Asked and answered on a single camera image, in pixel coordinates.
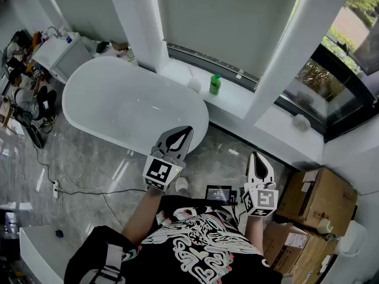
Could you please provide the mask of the white round fixture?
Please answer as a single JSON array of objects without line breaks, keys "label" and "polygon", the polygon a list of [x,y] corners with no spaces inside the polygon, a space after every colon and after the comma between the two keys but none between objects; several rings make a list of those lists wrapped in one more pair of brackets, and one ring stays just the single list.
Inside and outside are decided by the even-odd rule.
[{"label": "white round fixture", "polygon": [[367,229],[360,223],[352,220],[343,237],[338,241],[335,254],[343,257],[356,257],[362,251],[367,241]]}]

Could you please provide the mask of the person's right forearm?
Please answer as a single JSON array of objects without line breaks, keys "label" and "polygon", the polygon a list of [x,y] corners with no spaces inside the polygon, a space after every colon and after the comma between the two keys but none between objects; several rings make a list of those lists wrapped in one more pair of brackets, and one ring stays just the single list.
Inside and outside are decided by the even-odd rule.
[{"label": "person's right forearm", "polygon": [[263,218],[248,216],[245,228],[245,237],[254,245],[263,255]]}]

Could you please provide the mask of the large cardboard box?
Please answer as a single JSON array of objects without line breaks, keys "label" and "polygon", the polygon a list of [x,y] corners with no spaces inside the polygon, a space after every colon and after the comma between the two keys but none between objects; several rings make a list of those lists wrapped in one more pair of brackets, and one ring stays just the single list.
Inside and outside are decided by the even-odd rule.
[{"label": "large cardboard box", "polygon": [[316,230],[323,220],[330,233],[344,236],[355,211],[358,192],[329,169],[322,167],[290,176],[276,214]]}]

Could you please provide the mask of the person in black t-shirt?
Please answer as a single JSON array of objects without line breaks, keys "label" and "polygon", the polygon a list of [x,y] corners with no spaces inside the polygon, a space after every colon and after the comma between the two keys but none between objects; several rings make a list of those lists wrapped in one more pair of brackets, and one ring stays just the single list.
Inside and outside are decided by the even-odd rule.
[{"label": "person in black t-shirt", "polygon": [[79,284],[105,265],[108,244],[123,248],[126,284],[281,284],[282,274],[238,231],[231,213],[204,201],[166,195],[147,237],[135,247],[108,226],[95,227],[67,265]]}]

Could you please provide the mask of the white bath pouf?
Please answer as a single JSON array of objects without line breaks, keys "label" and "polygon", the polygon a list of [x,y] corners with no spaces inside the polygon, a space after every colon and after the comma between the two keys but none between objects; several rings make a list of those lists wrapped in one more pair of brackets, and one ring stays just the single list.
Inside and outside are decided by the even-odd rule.
[{"label": "white bath pouf", "polygon": [[189,79],[187,86],[191,88],[192,90],[194,90],[196,93],[200,93],[201,91],[200,81],[197,78],[195,78],[194,73],[192,71],[192,67],[190,65],[188,65],[188,70],[191,75],[191,78]]}]

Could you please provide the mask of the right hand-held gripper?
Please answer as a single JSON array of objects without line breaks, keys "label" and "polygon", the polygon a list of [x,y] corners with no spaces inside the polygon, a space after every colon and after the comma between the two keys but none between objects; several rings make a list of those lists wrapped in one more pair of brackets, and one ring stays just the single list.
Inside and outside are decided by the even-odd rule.
[{"label": "right hand-held gripper", "polygon": [[[261,176],[264,184],[259,184],[260,178],[256,176],[257,158],[264,165],[265,174]],[[249,156],[247,183],[244,184],[242,201],[246,213],[252,217],[267,217],[277,209],[278,190],[274,182],[274,169],[269,161],[256,151]]]}]

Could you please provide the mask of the person's left forearm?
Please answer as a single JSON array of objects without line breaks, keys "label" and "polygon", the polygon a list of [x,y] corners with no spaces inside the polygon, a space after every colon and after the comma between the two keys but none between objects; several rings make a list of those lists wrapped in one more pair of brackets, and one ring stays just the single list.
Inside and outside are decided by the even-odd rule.
[{"label": "person's left forearm", "polygon": [[122,230],[122,235],[135,247],[140,245],[151,230],[162,196],[162,191],[149,188]]}]

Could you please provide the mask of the black window frame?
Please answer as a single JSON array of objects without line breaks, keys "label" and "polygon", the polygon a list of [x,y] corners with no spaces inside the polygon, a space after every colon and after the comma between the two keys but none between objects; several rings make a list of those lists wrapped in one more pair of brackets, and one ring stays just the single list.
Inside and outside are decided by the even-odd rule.
[{"label": "black window frame", "polygon": [[356,45],[331,27],[275,104],[309,121],[324,142],[379,116],[379,69],[370,73]]}]

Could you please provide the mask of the white sink cabinet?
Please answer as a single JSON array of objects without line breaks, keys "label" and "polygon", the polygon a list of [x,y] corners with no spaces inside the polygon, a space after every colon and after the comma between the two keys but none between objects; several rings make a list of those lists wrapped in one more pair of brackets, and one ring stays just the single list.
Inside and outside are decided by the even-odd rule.
[{"label": "white sink cabinet", "polygon": [[54,78],[66,84],[72,73],[93,59],[79,33],[68,32],[72,41],[52,37],[32,55],[32,59],[44,67]]}]

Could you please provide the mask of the grey chest harness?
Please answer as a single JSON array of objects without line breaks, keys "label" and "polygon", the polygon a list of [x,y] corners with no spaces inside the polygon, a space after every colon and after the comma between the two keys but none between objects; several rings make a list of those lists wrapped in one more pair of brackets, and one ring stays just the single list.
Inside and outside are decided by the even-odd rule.
[{"label": "grey chest harness", "polygon": [[105,265],[100,269],[90,270],[79,284],[126,284],[121,274],[123,248],[108,244]]}]

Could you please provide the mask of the black bag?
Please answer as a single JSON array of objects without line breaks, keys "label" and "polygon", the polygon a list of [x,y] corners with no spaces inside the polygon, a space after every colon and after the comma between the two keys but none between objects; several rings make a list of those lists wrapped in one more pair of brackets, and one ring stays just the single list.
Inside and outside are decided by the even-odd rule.
[{"label": "black bag", "polygon": [[27,134],[30,136],[33,144],[38,148],[44,147],[44,141],[40,135],[38,128],[32,123],[32,116],[27,112],[13,112],[14,118],[26,129]]}]

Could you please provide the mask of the white bathtub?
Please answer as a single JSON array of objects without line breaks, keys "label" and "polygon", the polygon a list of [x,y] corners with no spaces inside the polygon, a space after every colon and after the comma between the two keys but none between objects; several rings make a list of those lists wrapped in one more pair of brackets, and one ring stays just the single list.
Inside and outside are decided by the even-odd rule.
[{"label": "white bathtub", "polygon": [[208,130],[208,109],[192,89],[116,57],[98,57],[77,68],[62,96],[74,127],[118,146],[150,154],[160,135],[191,126],[193,151]]}]

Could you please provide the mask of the white low cabinet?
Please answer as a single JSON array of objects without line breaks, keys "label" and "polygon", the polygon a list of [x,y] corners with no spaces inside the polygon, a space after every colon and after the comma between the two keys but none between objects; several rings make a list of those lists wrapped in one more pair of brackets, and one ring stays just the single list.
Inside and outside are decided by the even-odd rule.
[{"label": "white low cabinet", "polygon": [[63,284],[73,247],[51,225],[20,228],[20,253],[42,284]]}]

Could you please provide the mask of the green plastic bottle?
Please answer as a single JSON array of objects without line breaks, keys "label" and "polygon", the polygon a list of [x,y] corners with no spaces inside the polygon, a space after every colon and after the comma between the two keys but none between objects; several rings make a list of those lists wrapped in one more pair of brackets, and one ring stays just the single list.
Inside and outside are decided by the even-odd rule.
[{"label": "green plastic bottle", "polygon": [[212,75],[210,79],[209,93],[211,93],[212,95],[218,95],[220,92],[220,88],[221,88],[220,78],[221,78],[221,75],[216,74],[216,75]]}]

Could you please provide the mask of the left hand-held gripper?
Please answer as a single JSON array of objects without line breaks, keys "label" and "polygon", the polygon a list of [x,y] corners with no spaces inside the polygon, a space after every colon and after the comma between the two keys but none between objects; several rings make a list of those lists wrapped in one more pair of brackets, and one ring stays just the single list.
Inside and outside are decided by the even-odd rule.
[{"label": "left hand-held gripper", "polygon": [[193,134],[193,128],[188,125],[172,128],[160,135],[143,170],[143,179],[148,186],[166,192],[175,183],[185,168],[184,157]]}]

